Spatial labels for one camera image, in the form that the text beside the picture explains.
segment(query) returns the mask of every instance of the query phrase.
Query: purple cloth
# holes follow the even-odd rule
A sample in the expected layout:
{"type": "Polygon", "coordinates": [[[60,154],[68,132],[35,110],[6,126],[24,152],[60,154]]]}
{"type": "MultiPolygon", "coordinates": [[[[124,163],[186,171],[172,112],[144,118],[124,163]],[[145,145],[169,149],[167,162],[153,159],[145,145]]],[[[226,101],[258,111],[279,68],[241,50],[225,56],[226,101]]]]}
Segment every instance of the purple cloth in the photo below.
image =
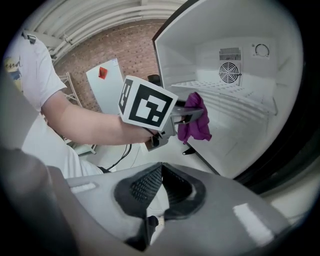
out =
{"type": "Polygon", "coordinates": [[[210,141],[212,135],[209,130],[209,117],[208,111],[204,104],[204,100],[197,93],[191,93],[186,100],[185,108],[201,108],[203,109],[202,116],[191,123],[188,124],[179,124],[178,127],[178,139],[186,144],[190,136],[192,136],[195,140],[207,140],[210,141]]]}

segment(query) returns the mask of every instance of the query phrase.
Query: white t-shirt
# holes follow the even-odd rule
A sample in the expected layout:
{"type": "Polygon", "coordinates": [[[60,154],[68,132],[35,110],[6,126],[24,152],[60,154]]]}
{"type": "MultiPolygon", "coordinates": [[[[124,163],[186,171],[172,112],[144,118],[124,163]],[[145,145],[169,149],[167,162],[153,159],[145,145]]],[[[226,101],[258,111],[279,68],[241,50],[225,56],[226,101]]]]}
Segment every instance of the white t-shirt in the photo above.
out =
{"type": "MultiPolygon", "coordinates": [[[[39,39],[31,44],[28,39],[19,36],[5,54],[4,66],[38,112],[50,96],[66,87],[54,70],[46,46],[39,39]]],[[[31,126],[21,149],[47,166],[58,167],[65,178],[102,174],[97,166],[80,160],[73,148],[65,144],[40,115],[31,126]]]]}

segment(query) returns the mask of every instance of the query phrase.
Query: ceiling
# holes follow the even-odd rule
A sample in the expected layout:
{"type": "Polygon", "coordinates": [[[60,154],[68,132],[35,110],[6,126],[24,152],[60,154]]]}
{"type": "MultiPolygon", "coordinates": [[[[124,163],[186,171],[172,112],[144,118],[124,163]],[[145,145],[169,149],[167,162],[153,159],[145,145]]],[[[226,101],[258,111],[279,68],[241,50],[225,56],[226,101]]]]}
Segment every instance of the ceiling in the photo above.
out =
{"type": "Polygon", "coordinates": [[[25,22],[58,61],[88,37],[124,23],[167,19],[186,0],[48,0],[25,22]]]}

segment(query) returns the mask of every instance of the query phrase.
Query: circular fan grille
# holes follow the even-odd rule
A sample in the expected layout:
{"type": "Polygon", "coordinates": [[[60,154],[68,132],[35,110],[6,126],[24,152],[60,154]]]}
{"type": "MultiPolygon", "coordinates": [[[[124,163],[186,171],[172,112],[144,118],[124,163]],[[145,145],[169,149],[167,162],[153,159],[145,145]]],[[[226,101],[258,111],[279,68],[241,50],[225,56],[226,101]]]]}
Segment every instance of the circular fan grille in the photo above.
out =
{"type": "Polygon", "coordinates": [[[233,83],[240,76],[237,66],[231,62],[222,64],[219,71],[219,76],[226,83],[233,83]]]}

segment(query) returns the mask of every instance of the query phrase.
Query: fan vent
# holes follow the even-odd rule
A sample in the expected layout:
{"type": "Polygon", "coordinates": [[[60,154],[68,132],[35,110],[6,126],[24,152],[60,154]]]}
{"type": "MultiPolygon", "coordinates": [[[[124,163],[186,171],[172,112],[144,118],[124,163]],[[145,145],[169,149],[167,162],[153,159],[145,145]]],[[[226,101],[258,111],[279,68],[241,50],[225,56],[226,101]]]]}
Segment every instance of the fan vent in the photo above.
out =
{"type": "Polygon", "coordinates": [[[220,49],[220,61],[241,61],[241,51],[238,47],[220,49]]]}
{"type": "Polygon", "coordinates": [[[230,84],[237,81],[238,76],[241,76],[241,74],[235,64],[226,62],[220,67],[219,76],[225,83],[230,84]]]}

